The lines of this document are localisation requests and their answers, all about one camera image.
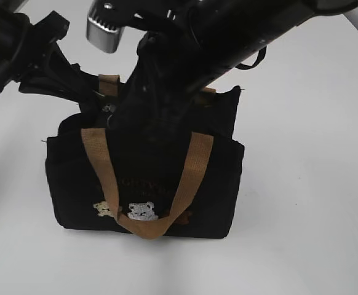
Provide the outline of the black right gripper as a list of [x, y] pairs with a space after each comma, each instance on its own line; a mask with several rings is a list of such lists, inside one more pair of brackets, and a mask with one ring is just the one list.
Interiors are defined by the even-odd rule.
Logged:
[[201, 43], [189, 31], [148, 32], [138, 43], [137, 55], [111, 129], [141, 125], [153, 136], [171, 133], [204, 87]]

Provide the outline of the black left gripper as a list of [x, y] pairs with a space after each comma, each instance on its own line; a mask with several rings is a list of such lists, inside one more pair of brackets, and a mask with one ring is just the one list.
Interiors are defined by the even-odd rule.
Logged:
[[71, 64], [58, 45], [70, 22], [56, 11], [30, 27], [22, 53], [25, 64], [16, 82], [18, 91], [48, 95], [78, 103], [82, 111], [99, 111], [102, 102], [97, 93], [97, 76]]

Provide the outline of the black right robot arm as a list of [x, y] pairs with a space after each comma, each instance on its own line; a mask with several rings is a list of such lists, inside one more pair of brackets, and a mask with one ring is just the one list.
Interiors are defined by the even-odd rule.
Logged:
[[138, 62], [110, 127], [172, 133], [197, 94], [253, 54], [314, 17], [344, 14], [358, 1], [116, 1], [108, 22], [142, 30]]

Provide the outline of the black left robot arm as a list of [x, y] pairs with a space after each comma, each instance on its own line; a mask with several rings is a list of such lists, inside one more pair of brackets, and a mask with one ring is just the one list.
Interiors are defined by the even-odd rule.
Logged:
[[70, 64], [58, 42], [70, 23], [56, 11], [33, 24], [19, 10], [24, 1], [0, 1], [0, 93], [18, 83], [21, 93], [48, 95], [77, 103], [82, 112], [98, 112], [97, 79]]

